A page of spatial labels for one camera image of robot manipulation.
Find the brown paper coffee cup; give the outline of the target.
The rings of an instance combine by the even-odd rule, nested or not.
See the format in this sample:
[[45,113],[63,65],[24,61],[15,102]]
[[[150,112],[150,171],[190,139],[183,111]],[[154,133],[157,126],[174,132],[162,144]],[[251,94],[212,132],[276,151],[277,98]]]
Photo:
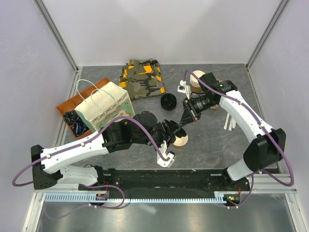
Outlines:
[[188,142],[188,135],[186,134],[185,136],[175,136],[175,141],[172,144],[173,148],[175,149],[182,149],[186,143]]

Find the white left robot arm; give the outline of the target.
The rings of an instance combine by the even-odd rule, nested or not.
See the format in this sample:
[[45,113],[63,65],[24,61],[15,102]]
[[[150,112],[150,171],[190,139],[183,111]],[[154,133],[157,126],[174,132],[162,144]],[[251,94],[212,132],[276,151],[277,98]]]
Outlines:
[[54,148],[40,145],[31,147],[32,179],[35,190],[51,188],[57,184],[85,185],[101,190],[106,185],[103,169],[73,167],[72,164],[93,156],[128,150],[133,144],[151,145],[161,167],[170,167],[175,154],[169,145],[183,146],[188,141],[185,130],[175,121],[158,122],[154,114],[144,111],[134,117],[119,116],[100,131]]

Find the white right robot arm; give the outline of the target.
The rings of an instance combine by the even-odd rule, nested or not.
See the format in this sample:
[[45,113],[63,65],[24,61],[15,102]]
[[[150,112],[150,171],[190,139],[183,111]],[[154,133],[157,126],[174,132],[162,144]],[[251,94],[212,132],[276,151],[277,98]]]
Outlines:
[[239,180],[283,159],[286,134],[283,129],[273,129],[243,99],[230,80],[219,81],[209,72],[199,79],[202,92],[191,97],[191,88],[181,80],[177,91],[186,94],[180,125],[185,126],[201,118],[201,113],[215,105],[227,111],[246,135],[249,146],[241,160],[229,166],[221,178],[222,187],[233,190]]

